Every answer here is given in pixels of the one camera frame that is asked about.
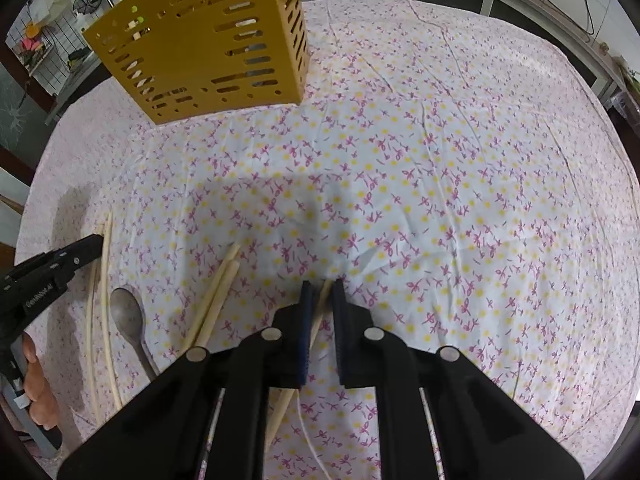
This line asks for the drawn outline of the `left hand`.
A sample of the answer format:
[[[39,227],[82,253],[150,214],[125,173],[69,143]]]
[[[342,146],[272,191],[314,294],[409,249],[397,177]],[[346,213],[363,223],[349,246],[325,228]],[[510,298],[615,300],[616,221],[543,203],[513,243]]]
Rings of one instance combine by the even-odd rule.
[[[27,363],[25,392],[30,400],[29,416],[35,424],[51,430],[58,426],[58,401],[43,373],[36,347],[29,334],[23,334],[23,352]]]

